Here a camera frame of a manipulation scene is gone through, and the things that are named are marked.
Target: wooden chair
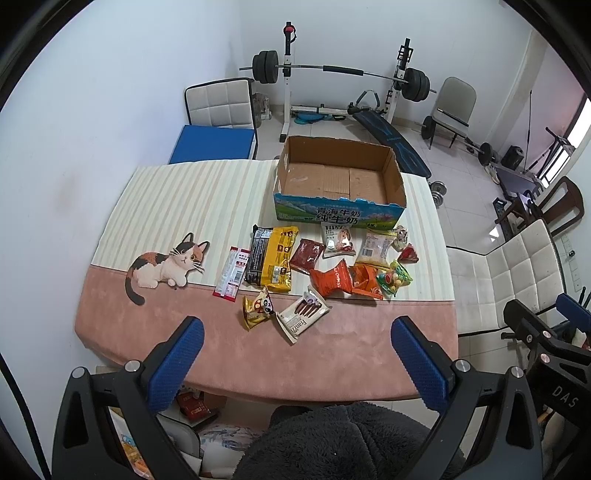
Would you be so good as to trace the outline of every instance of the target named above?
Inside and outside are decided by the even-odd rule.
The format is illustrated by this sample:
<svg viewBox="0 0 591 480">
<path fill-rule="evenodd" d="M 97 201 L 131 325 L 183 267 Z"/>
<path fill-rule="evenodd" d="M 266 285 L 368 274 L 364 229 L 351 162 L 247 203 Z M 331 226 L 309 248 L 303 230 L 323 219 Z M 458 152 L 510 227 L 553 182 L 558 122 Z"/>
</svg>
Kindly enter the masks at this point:
<svg viewBox="0 0 591 480">
<path fill-rule="evenodd" d="M 563 186 L 566 188 L 564 196 L 559 198 L 559 200 L 550 207 L 546 208 L 550 200 L 556 195 L 558 189 Z M 543 218 L 546 224 L 550 225 L 552 222 L 560 220 L 574 210 L 577 211 L 577 214 L 573 218 L 559 225 L 558 228 L 554 228 L 554 230 L 551 231 L 552 237 L 559 235 L 581 220 L 585 213 L 581 191 L 572 180 L 565 176 L 554 185 L 548 196 L 544 198 L 539 205 L 536 205 L 530 197 L 519 194 L 517 198 L 513 200 L 513 203 L 505 209 L 505 213 L 503 213 L 499 219 L 495 220 L 495 223 L 500 223 L 507 218 L 507 215 L 513 213 L 517 218 L 523 220 L 517 225 L 517 229 L 522 230 L 539 218 Z"/>
<path fill-rule="evenodd" d="M 564 186 L 566 188 L 566 193 L 562 196 L 556 203 L 551 205 L 548 208 L 545 208 L 548 205 L 548 202 L 552 199 L 552 197 L 556 194 L 556 191 L 561 187 Z M 577 215 L 575 215 L 570 220 L 567 220 L 565 223 L 562 223 L 558 228 L 555 228 L 551 231 L 552 236 L 556 236 L 562 232 L 564 232 L 567 228 L 574 225 L 576 222 L 583 218 L 585 214 L 585 207 L 583 205 L 583 195 L 581 195 L 581 191 L 579 187 L 575 185 L 575 183 L 568 177 L 562 177 L 554 188 L 550 191 L 548 196 L 544 198 L 538 208 L 542 211 L 543 218 L 548 225 L 556 220 L 560 220 L 562 217 L 567 215 L 569 212 L 577 210 Z"/>
</svg>

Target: white wall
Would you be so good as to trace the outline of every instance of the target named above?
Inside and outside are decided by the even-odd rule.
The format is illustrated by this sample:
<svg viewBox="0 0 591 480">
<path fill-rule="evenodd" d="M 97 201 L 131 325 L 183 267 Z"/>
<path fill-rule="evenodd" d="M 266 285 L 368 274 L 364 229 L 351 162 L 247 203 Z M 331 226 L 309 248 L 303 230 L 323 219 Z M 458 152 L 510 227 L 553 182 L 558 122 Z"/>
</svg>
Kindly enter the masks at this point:
<svg viewBox="0 0 591 480">
<path fill-rule="evenodd" d="M 168 161 L 184 88 L 236 76 L 236 12 L 233 0 L 92 2 L 0 112 L 0 351 L 48 458 L 70 371 L 100 363 L 73 324 L 106 220 L 138 165 Z M 0 416 L 36 468 L 3 380 Z"/>
<path fill-rule="evenodd" d="M 411 39 L 411 67 L 423 70 L 437 90 L 443 80 L 457 76 L 478 95 L 470 121 L 470 136 L 482 142 L 505 103 L 515 81 L 531 28 L 499 0 L 251 0 L 241 2 L 244 57 L 251 63 L 261 50 L 285 51 L 282 29 L 291 21 L 298 39 L 292 44 L 293 63 L 332 64 L 392 75 L 400 44 Z M 293 104 L 346 108 L 365 89 L 383 100 L 388 80 L 354 77 L 317 70 L 293 70 Z M 283 102 L 283 85 L 257 84 Z M 435 95 L 413 103 L 402 100 L 396 116 L 422 122 Z"/>
<path fill-rule="evenodd" d="M 550 128 L 557 135 L 563 135 L 583 97 L 583 89 L 578 81 L 550 46 L 546 48 L 540 72 L 531 91 L 528 165 L 533 163 L 554 140 L 545 128 Z M 499 150 L 501 155 L 504 155 L 511 145 L 519 145 L 525 152 L 529 115 L 530 103 L 527 100 L 511 133 Z M 542 163 L 543 161 L 540 161 L 538 167 L 541 167 Z"/>
</svg>

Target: snack package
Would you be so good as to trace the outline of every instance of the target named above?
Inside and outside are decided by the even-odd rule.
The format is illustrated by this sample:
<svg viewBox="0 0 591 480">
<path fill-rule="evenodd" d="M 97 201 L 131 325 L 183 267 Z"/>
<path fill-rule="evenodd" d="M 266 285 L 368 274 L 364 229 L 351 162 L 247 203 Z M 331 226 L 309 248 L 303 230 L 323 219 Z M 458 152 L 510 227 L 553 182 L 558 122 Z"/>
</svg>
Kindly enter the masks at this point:
<svg viewBox="0 0 591 480">
<path fill-rule="evenodd" d="M 384 296 L 379 288 L 376 276 L 378 269 L 371 265 L 355 264 L 349 267 L 351 280 L 353 281 L 353 293 L 373 297 L 382 300 Z"/>
<path fill-rule="evenodd" d="M 401 252 L 408 245 L 408 231 L 402 225 L 398 225 L 392 230 L 392 233 L 396 237 L 392 242 L 392 246 L 397 252 Z"/>
<path fill-rule="evenodd" d="M 412 244 L 408 244 L 404 250 L 400 252 L 398 256 L 399 263 L 417 263 L 418 255 Z"/>
<path fill-rule="evenodd" d="M 347 262 L 342 259 L 337 266 L 326 272 L 310 270 L 310 280 L 314 288 L 323 297 L 328 296 L 333 290 L 343 290 L 353 293 L 353 283 L 347 267 Z"/>
<path fill-rule="evenodd" d="M 296 343 L 301 333 L 328 313 L 330 308 L 324 298 L 312 286 L 308 286 L 300 299 L 277 313 L 276 318 L 287 339 Z"/>
<path fill-rule="evenodd" d="M 368 229 L 365 232 L 365 241 L 355 263 L 363 263 L 387 270 L 389 268 L 386 260 L 388 248 L 395 239 L 396 233 L 393 230 L 381 232 Z"/>
<path fill-rule="evenodd" d="M 294 270 L 310 275 L 310 270 L 316 266 L 316 262 L 324 251 L 324 245 L 313 240 L 303 238 L 291 257 L 290 266 Z"/>
<path fill-rule="evenodd" d="M 376 280 L 384 292 L 396 296 L 398 289 L 410 285 L 413 278 L 408 274 L 406 268 L 394 260 L 390 264 L 390 270 L 378 274 Z"/>
<path fill-rule="evenodd" d="M 254 300 L 242 299 L 242 314 L 246 328 L 251 330 L 259 323 L 271 318 L 273 315 L 273 303 L 267 287 L 263 287 L 258 297 Z"/>
<path fill-rule="evenodd" d="M 349 225 L 322 222 L 320 226 L 322 228 L 322 241 L 326 245 L 323 258 L 356 254 Z"/>
<path fill-rule="evenodd" d="M 236 301 L 236 294 L 240 288 L 250 254 L 245 248 L 230 247 L 230 253 L 226 259 L 222 276 L 213 291 L 214 297 Z"/>
<path fill-rule="evenodd" d="M 245 280 L 270 290 L 291 290 L 290 255 L 296 241 L 296 226 L 252 227 L 251 256 Z"/>
</svg>

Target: cardboard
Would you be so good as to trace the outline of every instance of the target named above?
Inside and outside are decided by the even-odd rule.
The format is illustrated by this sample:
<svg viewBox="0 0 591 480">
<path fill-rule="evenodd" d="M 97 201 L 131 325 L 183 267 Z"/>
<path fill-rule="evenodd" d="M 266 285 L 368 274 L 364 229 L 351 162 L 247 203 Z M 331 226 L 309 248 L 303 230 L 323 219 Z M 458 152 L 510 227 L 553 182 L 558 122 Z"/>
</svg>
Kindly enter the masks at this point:
<svg viewBox="0 0 591 480">
<path fill-rule="evenodd" d="M 406 208 L 389 147 L 323 137 L 288 137 L 273 192 L 278 220 L 391 229 Z"/>
</svg>

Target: metal screw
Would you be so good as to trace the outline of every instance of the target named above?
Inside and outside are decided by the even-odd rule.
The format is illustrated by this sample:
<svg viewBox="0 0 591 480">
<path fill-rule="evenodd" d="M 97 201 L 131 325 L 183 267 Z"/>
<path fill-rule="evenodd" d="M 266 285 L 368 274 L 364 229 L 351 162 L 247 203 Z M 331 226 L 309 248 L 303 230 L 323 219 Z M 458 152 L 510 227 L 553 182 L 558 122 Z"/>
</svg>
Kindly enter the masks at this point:
<svg viewBox="0 0 591 480">
<path fill-rule="evenodd" d="M 137 372 L 139 370 L 140 363 L 138 360 L 130 360 L 125 364 L 125 369 L 128 372 Z"/>
<path fill-rule="evenodd" d="M 521 378 L 523 377 L 523 370 L 519 367 L 511 367 L 511 375 L 515 378 Z"/>
<path fill-rule="evenodd" d="M 467 372 L 470 370 L 470 362 L 468 362 L 468 360 L 458 360 L 456 361 L 456 368 L 460 372 Z"/>
<path fill-rule="evenodd" d="M 76 367 L 74 370 L 72 370 L 72 376 L 74 378 L 81 378 L 82 375 L 84 375 L 84 367 Z"/>
</svg>

